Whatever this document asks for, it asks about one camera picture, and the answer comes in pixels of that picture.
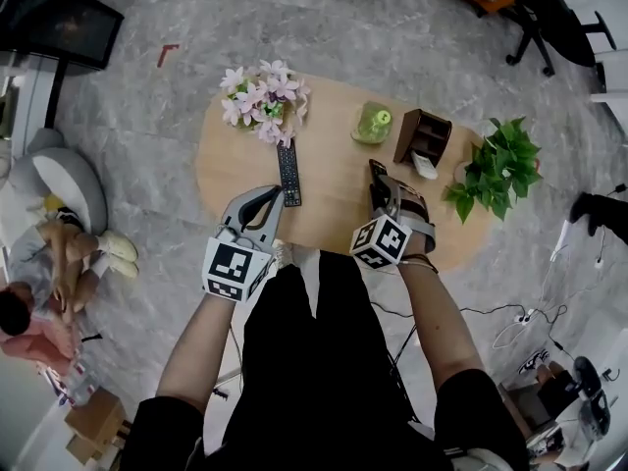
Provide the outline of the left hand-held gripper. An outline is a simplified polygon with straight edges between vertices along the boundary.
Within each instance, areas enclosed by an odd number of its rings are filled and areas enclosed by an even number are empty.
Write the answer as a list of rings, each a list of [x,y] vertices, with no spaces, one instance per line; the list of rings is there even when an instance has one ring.
[[[206,293],[236,303],[251,298],[267,278],[274,252],[236,232],[246,232],[260,243],[271,243],[283,208],[284,191],[279,185],[255,187],[230,201],[221,220],[224,225],[207,241],[201,270]]]

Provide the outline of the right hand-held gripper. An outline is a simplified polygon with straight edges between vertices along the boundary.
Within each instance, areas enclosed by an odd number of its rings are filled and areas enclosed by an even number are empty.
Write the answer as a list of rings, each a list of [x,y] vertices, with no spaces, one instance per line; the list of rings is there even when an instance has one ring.
[[[425,236],[427,252],[434,250],[436,240],[432,224],[399,216],[400,182],[388,175],[378,175],[376,190],[376,212],[381,216],[354,231],[349,254],[372,269],[397,265],[413,233]]]

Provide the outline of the white remote control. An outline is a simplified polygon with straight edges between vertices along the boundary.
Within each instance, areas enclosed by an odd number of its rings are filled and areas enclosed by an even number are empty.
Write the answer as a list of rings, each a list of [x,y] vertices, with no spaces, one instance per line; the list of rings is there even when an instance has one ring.
[[[417,173],[421,177],[430,181],[435,181],[438,178],[439,174],[428,158],[419,155],[414,150],[410,152],[410,156]]]

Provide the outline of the long black remote control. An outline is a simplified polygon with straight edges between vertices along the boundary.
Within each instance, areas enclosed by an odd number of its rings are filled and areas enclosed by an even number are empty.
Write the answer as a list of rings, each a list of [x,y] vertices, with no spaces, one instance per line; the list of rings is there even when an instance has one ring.
[[[295,145],[292,143],[290,147],[286,147],[280,142],[277,146],[277,153],[281,187],[285,196],[284,205],[286,207],[299,207],[301,205],[301,193]]]

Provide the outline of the brown wooden organizer box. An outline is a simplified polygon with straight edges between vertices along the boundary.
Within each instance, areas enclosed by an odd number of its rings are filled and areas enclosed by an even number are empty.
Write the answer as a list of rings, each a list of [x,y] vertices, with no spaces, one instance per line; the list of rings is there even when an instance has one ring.
[[[422,109],[404,114],[393,161],[412,163],[411,153],[427,158],[437,167],[451,134],[452,122]]]

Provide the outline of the person's left forearm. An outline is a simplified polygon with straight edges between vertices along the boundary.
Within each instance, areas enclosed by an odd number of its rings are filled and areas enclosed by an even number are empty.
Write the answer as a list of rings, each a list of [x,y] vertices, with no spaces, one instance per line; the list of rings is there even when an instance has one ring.
[[[174,397],[204,414],[216,386],[234,314],[231,300],[206,293],[179,337],[157,396]]]

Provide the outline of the person's right forearm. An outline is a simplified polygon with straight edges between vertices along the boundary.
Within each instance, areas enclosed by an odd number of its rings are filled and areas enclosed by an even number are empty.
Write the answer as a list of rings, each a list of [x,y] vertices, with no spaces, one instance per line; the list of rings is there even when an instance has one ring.
[[[482,370],[484,365],[467,324],[427,257],[403,260],[398,270],[435,387],[465,370]]]

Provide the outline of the cardboard box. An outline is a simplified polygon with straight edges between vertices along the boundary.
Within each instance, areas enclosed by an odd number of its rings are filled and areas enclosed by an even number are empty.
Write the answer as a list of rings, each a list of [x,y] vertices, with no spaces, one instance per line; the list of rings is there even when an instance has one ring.
[[[66,451],[82,465],[98,461],[111,447],[122,450],[131,430],[120,399],[102,387],[87,403],[71,408],[65,423],[73,431]]]

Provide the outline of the person's right hand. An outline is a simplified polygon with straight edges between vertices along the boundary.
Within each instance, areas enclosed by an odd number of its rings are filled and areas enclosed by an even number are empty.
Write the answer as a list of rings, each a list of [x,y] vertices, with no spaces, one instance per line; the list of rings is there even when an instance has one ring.
[[[427,203],[424,197],[410,185],[398,182],[400,198],[400,214],[424,223],[430,223]]]

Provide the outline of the oval wooden coffee table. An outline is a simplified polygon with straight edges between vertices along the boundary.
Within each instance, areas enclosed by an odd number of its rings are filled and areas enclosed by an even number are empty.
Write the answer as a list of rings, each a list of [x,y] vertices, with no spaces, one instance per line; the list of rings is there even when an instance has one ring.
[[[469,262],[482,248],[496,216],[476,205],[461,221],[453,204],[443,200],[457,166],[471,158],[482,139],[454,126],[434,181],[393,160],[402,118],[412,105],[328,78],[305,76],[311,89],[305,124],[297,129],[297,154],[302,204],[283,211],[278,238],[317,249],[347,253],[355,229],[369,219],[368,162],[384,164],[389,174],[419,191],[436,226],[436,248],[430,259],[447,271]],[[221,94],[213,97],[202,127],[196,175],[206,210],[220,218],[228,203],[252,188],[280,181],[275,146],[223,122]],[[379,145],[362,144],[350,136],[364,103],[379,102],[392,111],[392,131]]]

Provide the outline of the green drink bottle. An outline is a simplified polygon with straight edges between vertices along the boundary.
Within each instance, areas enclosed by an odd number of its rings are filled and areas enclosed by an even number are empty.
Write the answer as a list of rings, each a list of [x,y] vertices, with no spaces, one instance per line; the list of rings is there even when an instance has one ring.
[[[391,110],[378,102],[367,101],[357,114],[351,137],[364,144],[380,144],[389,136],[393,124]]]

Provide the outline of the green leafy potted plant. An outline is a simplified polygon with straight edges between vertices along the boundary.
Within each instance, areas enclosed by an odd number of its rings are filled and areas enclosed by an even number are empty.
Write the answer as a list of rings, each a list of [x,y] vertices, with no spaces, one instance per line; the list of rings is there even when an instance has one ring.
[[[465,222],[476,204],[503,220],[512,203],[528,196],[539,182],[539,146],[523,127],[523,117],[491,123],[495,131],[481,145],[471,146],[471,161],[463,166],[463,179],[445,191],[445,201],[455,206]]]

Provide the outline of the pink flowers in pot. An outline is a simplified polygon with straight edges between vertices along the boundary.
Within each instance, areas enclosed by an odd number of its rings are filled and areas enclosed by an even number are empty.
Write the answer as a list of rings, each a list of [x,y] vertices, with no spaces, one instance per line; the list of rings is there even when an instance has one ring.
[[[258,139],[291,147],[308,115],[311,89],[284,60],[227,69],[220,87],[223,122]]]

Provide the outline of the person's black clothing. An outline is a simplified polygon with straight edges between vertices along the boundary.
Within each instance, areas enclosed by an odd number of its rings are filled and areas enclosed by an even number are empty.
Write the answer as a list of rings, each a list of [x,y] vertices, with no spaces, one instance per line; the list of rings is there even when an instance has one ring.
[[[243,391],[219,447],[204,414],[156,394],[136,412],[120,471],[529,471],[491,377],[436,388],[422,434],[355,261],[322,252],[311,303],[296,265],[264,286],[244,326]]]

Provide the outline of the white grey bean bag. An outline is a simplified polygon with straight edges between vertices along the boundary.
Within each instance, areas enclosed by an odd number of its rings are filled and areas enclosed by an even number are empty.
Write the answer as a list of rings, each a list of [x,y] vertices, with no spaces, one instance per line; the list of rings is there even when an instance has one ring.
[[[38,130],[26,155],[12,165],[8,182],[23,198],[54,196],[78,215],[83,228],[101,235],[108,227],[107,204],[97,175],[54,129]]]

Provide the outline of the black office chair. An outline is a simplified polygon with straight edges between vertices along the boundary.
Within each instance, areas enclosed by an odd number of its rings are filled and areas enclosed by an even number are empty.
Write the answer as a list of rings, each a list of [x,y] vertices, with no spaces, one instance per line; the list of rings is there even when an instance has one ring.
[[[516,53],[507,55],[505,62],[510,66],[518,64],[529,44],[534,42],[546,63],[543,74],[548,78],[555,74],[548,46],[567,61],[586,68],[596,65],[590,34],[604,34],[611,49],[617,49],[601,14],[596,14],[594,23],[584,25],[564,0],[516,0],[499,13],[523,30]]]

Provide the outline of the pink bean bag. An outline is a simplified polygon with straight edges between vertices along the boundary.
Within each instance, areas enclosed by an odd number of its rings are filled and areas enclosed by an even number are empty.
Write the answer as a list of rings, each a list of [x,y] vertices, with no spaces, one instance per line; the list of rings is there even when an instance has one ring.
[[[42,363],[66,376],[79,349],[74,323],[63,321],[59,307],[33,311],[26,331],[9,336],[0,329],[0,348],[10,357]]]

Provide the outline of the black television on stand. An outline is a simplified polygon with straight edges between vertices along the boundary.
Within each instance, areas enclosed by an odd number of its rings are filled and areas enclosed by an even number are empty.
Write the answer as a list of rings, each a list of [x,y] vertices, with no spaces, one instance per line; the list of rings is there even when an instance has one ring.
[[[57,62],[45,126],[53,128],[68,66],[107,68],[124,16],[99,0],[0,0],[0,51]]]

